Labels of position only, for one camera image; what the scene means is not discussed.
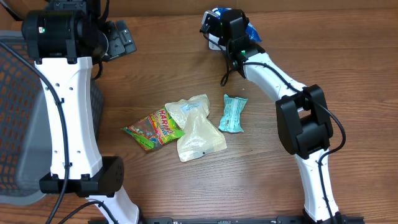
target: wooden table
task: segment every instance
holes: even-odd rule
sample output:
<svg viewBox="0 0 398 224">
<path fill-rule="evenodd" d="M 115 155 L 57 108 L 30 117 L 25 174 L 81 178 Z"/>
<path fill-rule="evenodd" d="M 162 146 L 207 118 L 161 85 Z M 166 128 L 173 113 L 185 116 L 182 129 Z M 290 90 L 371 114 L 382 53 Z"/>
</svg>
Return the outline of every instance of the wooden table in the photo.
<svg viewBox="0 0 398 224">
<path fill-rule="evenodd" d="M 302 214 L 304 195 L 294 157 L 277 136 L 275 106 L 253 83 L 208 50 L 199 16 L 125 19 L 138 51 L 104 65 L 105 96 L 98 147 L 121 156 L 124 188 L 147 217 L 269 218 Z M 346 146 L 330 157 L 335 200 L 366 223 L 398 222 L 398 11 L 395 9 L 248 14 L 273 61 L 294 79 L 320 85 L 343 123 Z M 14 24 L 18 29 L 21 24 Z M 228 148 L 182 163 L 176 142 L 146 154 L 120 128 L 167 102 L 206 93 L 218 126 L 223 95 L 249 101 L 244 133 L 225 133 Z M 331 146 L 340 133 L 335 128 Z M 44 223 L 57 196 L 31 206 L 0 205 L 1 223 Z M 54 219 L 85 202 L 67 195 Z M 69 223 L 101 218 L 95 207 Z"/>
</svg>

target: blue and white package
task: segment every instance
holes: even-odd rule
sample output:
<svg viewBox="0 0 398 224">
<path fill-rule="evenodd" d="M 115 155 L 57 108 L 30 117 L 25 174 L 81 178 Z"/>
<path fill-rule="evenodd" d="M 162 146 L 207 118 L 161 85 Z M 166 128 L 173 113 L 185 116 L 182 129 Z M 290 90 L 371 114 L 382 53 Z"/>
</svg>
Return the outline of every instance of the blue and white package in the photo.
<svg viewBox="0 0 398 224">
<path fill-rule="evenodd" d="M 243 132 L 241 128 L 241 113 L 247 101 L 248 99 L 240 97 L 232 98 L 225 94 L 224 116 L 221 118 L 218 129 L 229 133 Z"/>
<path fill-rule="evenodd" d="M 216 8 L 214 12 L 221 18 L 223 12 L 230 10 L 230 8 Z M 257 33 L 254 26 L 249 22 L 248 28 L 246 28 L 246 33 L 249 35 L 249 39 L 256 42 L 261 42 L 259 34 Z"/>
</svg>

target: plastic packet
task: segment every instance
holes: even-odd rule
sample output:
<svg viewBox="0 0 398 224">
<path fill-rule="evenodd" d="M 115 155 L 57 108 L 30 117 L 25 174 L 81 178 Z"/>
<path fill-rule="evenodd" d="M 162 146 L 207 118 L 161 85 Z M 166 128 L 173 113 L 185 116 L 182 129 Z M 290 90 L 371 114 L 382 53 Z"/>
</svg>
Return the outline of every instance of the plastic packet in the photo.
<svg viewBox="0 0 398 224">
<path fill-rule="evenodd" d="M 224 94 L 224 116 L 221 118 L 218 129 L 229 133 L 243 132 L 241 128 L 241 113 L 248 99 L 229 97 Z"/>
<path fill-rule="evenodd" d="M 122 130 L 134 137 L 148 152 L 157 151 L 164 144 L 184 135 L 164 107 Z"/>
<path fill-rule="evenodd" d="M 219 15 L 221 18 L 223 16 L 223 12 L 230 10 L 230 8 L 219 7 L 214 9 L 213 11 Z M 256 42 L 261 42 L 259 34 L 257 33 L 256 28 L 249 22 L 248 27 L 246 28 L 246 33 L 249 35 L 249 39 Z"/>
<path fill-rule="evenodd" d="M 210 102 L 206 95 L 166 103 L 165 107 L 185 132 L 177 141 L 177 151 L 182 162 L 226 149 L 224 135 L 207 120 Z"/>
</svg>

